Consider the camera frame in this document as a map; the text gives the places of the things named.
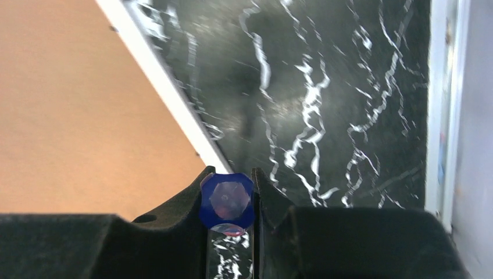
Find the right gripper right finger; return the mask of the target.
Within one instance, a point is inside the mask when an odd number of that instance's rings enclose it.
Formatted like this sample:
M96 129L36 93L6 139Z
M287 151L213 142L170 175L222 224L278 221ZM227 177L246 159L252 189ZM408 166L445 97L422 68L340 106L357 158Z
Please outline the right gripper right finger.
M297 206L260 168L254 278L466 278L441 223L423 210Z

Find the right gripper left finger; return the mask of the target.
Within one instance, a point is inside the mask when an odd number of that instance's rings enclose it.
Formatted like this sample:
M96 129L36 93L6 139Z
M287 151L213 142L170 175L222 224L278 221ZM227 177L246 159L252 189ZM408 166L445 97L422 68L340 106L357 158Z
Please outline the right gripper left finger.
M115 214L2 214L2 278L206 278L200 182L126 221Z

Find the blue red screwdriver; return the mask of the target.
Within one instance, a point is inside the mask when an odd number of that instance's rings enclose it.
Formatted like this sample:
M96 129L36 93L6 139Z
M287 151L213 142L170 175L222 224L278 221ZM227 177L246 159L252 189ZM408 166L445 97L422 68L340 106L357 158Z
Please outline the blue red screwdriver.
M244 173L208 174L200 183L204 226L228 237L245 234L255 221L253 186Z

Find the white picture frame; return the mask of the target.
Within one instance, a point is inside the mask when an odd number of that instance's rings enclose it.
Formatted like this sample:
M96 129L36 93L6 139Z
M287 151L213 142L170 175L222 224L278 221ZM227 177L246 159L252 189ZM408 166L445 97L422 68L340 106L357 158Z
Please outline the white picture frame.
M204 167L96 2L1 2L2 213L132 220Z

